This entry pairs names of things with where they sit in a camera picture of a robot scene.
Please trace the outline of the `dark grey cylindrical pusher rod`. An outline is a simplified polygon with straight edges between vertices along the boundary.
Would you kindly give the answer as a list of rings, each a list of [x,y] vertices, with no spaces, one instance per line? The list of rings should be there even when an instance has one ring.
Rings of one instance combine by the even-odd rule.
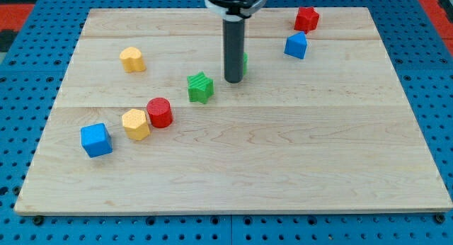
[[[243,78],[245,21],[223,20],[224,78],[232,84]]]

